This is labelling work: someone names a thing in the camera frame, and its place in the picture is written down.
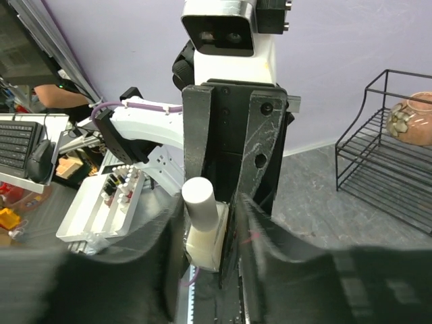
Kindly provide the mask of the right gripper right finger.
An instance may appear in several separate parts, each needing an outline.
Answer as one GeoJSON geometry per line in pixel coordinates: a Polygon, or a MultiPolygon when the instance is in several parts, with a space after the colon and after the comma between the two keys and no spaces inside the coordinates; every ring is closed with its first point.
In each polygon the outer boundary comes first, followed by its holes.
{"type": "Polygon", "coordinates": [[[319,248],[245,194],[235,215],[252,323],[431,322],[430,250],[319,248]]]}

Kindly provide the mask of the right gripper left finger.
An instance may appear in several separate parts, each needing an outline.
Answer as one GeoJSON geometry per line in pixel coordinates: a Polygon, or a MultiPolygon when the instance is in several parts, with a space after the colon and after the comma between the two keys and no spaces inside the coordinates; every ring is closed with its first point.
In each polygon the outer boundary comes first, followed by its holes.
{"type": "Polygon", "coordinates": [[[106,251],[1,249],[2,323],[172,323],[183,268],[177,198],[106,251]]]}

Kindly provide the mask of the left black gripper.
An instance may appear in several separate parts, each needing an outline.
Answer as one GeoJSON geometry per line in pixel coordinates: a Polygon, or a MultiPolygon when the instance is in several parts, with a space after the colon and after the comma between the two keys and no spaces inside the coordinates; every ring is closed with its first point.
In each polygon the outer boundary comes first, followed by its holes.
{"type": "Polygon", "coordinates": [[[206,84],[182,91],[185,180],[201,176],[205,164],[218,201],[236,203],[242,192],[271,214],[286,131],[294,121],[290,96],[277,84],[206,84]]]}

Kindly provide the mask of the white nail polish bottle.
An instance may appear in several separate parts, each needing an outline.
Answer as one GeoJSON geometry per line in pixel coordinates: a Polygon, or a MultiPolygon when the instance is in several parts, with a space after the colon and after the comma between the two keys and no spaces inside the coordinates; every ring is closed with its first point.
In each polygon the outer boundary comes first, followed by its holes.
{"type": "Polygon", "coordinates": [[[218,272],[227,227],[229,205],[217,202],[219,223],[209,232],[201,232],[193,225],[184,240],[186,254],[190,263],[200,269],[218,272]]]}

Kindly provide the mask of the white nail polish cap brush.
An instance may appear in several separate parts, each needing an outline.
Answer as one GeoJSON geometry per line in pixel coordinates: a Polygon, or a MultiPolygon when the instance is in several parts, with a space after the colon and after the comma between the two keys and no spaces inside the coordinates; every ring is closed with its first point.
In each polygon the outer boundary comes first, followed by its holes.
{"type": "Polygon", "coordinates": [[[182,186],[182,198],[192,225],[201,232],[209,232],[219,223],[212,183],[203,177],[187,180],[182,186]]]}

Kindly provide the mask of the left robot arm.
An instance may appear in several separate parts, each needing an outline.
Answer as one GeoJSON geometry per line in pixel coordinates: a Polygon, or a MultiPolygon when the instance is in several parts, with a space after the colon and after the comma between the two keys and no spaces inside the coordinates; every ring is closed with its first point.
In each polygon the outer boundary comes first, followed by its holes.
{"type": "Polygon", "coordinates": [[[171,194],[201,176],[218,201],[246,194],[270,213],[296,103],[276,80],[274,36],[257,35],[250,57],[204,55],[187,42],[172,73],[180,106],[146,103],[132,87],[93,115],[110,151],[171,194]]]}

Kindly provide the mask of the person's forearm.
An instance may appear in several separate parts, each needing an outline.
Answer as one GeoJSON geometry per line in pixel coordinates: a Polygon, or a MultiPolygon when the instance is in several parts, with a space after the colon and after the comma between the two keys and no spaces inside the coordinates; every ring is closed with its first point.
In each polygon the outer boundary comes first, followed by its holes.
{"type": "Polygon", "coordinates": [[[64,90],[54,84],[36,86],[34,91],[39,101],[49,109],[69,109],[88,104],[84,95],[64,90]]]}

